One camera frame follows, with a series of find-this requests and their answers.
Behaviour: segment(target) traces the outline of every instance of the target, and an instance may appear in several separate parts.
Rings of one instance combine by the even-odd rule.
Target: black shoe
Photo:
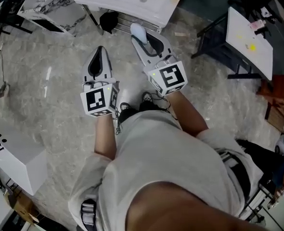
[[[145,91],[145,92],[142,94],[142,102],[144,102],[144,101],[153,102],[153,97],[152,97],[152,95],[151,95],[148,91]]]
[[[129,105],[129,103],[126,103],[126,102],[121,103],[119,107],[121,110],[131,109],[131,106]]]

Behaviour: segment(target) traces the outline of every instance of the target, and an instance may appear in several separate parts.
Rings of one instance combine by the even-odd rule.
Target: shirt sleeve
[[[103,174],[111,162],[111,159],[93,153],[85,162],[74,187],[70,194],[68,201],[69,212],[71,213],[73,219],[76,223],[84,230],[81,219],[81,205],[85,200],[98,198],[98,189],[101,185]]]
[[[218,153],[229,152],[237,156],[246,168],[250,179],[250,196],[255,194],[258,190],[258,182],[261,179],[263,172],[254,164],[251,156],[242,150],[232,135],[222,129],[210,128],[200,132],[196,137],[208,144]]]

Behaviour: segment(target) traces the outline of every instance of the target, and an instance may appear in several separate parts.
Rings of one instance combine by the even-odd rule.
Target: white t-shirt
[[[115,160],[93,154],[73,188],[68,206],[83,230],[80,209],[85,200],[97,199],[99,231],[125,231],[127,210],[134,196],[147,184],[158,181],[179,185],[209,206],[239,215],[245,204],[244,194],[218,151],[241,160],[251,185],[262,175],[228,133],[208,129],[195,138],[163,111],[145,111],[128,118],[116,144]]]

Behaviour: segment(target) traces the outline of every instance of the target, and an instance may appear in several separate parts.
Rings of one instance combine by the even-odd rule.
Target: shoe
[[[148,91],[145,91],[145,92],[142,94],[142,102],[144,102],[144,101],[153,102],[153,97],[152,97],[152,95],[151,95]]]
[[[119,107],[120,107],[121,110],[127,110],[127,109],[131,108],[129,103],[126,103],[126,102],[122,102]]]

